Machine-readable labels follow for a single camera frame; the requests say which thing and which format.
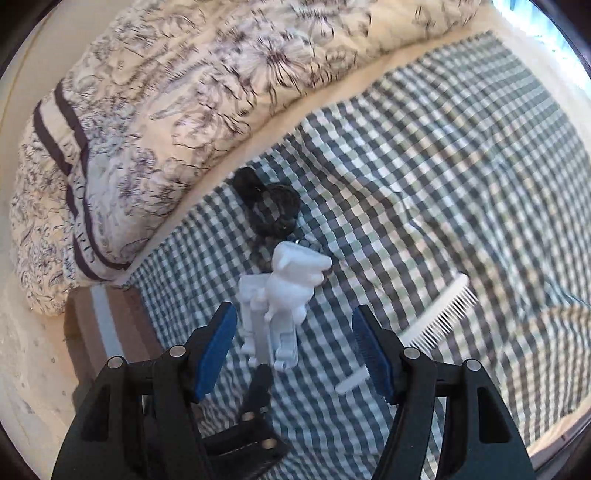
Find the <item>brown cardboard box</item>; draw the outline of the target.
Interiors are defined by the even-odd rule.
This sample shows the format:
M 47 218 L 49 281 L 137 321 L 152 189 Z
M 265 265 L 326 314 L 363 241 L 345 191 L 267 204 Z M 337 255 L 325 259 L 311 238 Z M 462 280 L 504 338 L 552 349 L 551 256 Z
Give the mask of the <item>brown cardboard box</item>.
M 133 363 L 153 359 L 163 351 L 135 287 L 94 285 L 70 291 L 64 336 L 75 375 L 82 383 L 94 380 L 113 356 Z

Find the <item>white comb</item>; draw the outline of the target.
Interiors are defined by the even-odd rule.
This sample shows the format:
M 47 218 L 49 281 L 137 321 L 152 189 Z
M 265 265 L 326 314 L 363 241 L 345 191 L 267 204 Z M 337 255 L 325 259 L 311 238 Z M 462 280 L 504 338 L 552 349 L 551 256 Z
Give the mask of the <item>white comb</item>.
M 404 347 L 412 347 L 429 354 L 451 334 L 456 325 L 478 304 L 478 298 L 470 287 L 469 276 L 459 273 L 426 310 L 415 319 L 397 338 Z M 335 392 L 345 395 L 371 379 L 377 392 L 387 400 L 393 400 L 397 387 L 394 377 L 400 367 L 393 365 L 386 349 L 380 345 L 379 333 L 391 334 L 377 323 L 375 330 L 373 312 L 366 305 L 353 311 L 352 328 L 356 344 L 363 356 L 365 366 L 335 386 Z

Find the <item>white plastic figurine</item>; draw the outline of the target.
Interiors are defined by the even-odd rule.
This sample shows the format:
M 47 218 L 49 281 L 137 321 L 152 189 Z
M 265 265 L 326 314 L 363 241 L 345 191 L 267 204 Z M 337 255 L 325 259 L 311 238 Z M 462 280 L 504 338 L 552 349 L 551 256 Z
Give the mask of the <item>white plastic figurine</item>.
M 283 241 L 273 250 L 271 273 L 264 287 L 269 309 L 264 319 L 289 314 L 294 324 L 301 325 L 307 317 L 307 304 L 315 288 L 332 268 L 332 258 L 300 244 Z

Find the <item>black fuzzy hair scrunchie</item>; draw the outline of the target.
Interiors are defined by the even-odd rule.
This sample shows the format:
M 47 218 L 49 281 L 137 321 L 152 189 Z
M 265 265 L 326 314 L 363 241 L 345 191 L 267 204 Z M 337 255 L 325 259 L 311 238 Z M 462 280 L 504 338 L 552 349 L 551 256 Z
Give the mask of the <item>black fuzzy hair scrunchie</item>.
M 263 183 L 252 168 L 235 172 L 230 181 L 245 205 L 246 217 L 261 238 L 286 240 L 297 227 L 301 197 L 286 183 Z

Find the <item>checkered green white cloth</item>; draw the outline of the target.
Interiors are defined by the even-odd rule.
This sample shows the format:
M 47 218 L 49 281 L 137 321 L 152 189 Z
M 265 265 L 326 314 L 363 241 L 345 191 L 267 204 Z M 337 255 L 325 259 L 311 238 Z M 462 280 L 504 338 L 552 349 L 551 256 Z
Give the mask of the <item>checkered green white cloth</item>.
M 273 479 L 368 479 L 394 408 L 363 384 L 353 310 L 406 329 L 459 274 L 478 302 L 436 360 L 478 359 L 527 446 L 590 393 L 590 157 L 535 75 L 491 33 L 438 48 L 318 109 L 252 160 L 301 197 L 294 237 L 334 267 L 274 377 L 290 444 Z

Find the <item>floral cream quilt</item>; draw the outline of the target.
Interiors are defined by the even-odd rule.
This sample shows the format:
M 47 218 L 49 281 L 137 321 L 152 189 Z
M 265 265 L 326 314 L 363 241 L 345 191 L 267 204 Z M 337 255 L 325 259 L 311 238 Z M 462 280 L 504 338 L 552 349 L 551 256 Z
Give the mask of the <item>floral cream quilt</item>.
M 476 1 L 137 1 L 36 105 L 11 199 L 29 307 L 126 271 L 230 151 L 301 97 L 467 24 Z

